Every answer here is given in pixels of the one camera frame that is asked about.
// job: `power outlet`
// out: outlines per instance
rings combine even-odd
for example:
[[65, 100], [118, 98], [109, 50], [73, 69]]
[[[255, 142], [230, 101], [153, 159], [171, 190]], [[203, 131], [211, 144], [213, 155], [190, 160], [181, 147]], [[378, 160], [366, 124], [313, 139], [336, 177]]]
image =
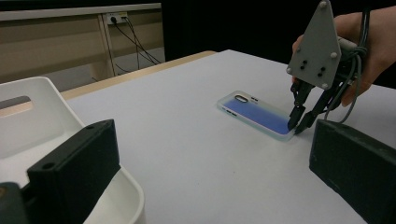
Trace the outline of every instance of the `power outlet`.
[[111, 20], [112, 17], [114, 17], [117, 20], [117, 24], [119, 24], [126, 22], [126, 20], [124, 20], [123, 18], [128, 17], [128, 14], [126, 12], [110, 12], [106, 14], [106, 17], [107, 24], [114, 25], [114, 22]]

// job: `human hand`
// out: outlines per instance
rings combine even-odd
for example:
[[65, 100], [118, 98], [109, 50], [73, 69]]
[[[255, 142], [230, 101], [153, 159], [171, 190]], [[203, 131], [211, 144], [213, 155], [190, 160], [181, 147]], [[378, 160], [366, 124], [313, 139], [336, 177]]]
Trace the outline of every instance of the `human hand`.
[[[359, 94], [367, 91], [374, 81], [396, 62], [396, 6], [372, 10], [366, 48], [368, 50], [363, 59], [361, 84]], [[361, 35], [361, 12], [340, 15], [334, 18], [338, 36], [348, 39], [356, 44]], [[295, 52], [300, 45], [303, 35], [300, 35], [292, 44]], [[356, 93], [357, 82], [354, 82], [344, 92], [341, 103], [349, 105]]]

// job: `white table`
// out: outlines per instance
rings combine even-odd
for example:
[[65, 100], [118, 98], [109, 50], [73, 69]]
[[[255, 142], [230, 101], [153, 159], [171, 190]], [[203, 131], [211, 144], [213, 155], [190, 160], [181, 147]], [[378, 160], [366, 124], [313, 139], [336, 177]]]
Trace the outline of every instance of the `white table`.
[[[365, 223], [309, 170], [315, 124], [285, 143], [216, 108], [239, 90], [289, 113], [290, 85], [285, 64], [225, 50], [67, 103], [85, 124], [115, 120], [120, 161], [145, 191], [149, 224]], [[320, 94], [313, 89], [306, 112]], [[373, 86], [345, 124], [396, 147], [395, 99], [396, 90]]]

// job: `clear phone case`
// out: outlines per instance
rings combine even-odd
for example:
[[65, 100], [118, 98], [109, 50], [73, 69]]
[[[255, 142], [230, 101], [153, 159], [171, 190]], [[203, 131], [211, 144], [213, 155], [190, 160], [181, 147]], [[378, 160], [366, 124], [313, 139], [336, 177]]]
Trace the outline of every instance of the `clear phone case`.
[[289, 141], [293, 137], [294, 130], [288, 128], [289, 114], [245, 92], [232, 92], [219, 99], [217, 107], [279, 141]]

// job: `white container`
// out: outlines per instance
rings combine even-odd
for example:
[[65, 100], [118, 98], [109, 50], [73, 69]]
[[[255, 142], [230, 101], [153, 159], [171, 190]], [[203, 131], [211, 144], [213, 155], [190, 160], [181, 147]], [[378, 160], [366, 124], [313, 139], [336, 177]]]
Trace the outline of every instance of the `white container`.
[[[0, 84], [0, 182], [22, 188], [26, 170], [85, 125], [46, 77]], [[145, 224], [144, 192], [121, 166], [85, 223]]]

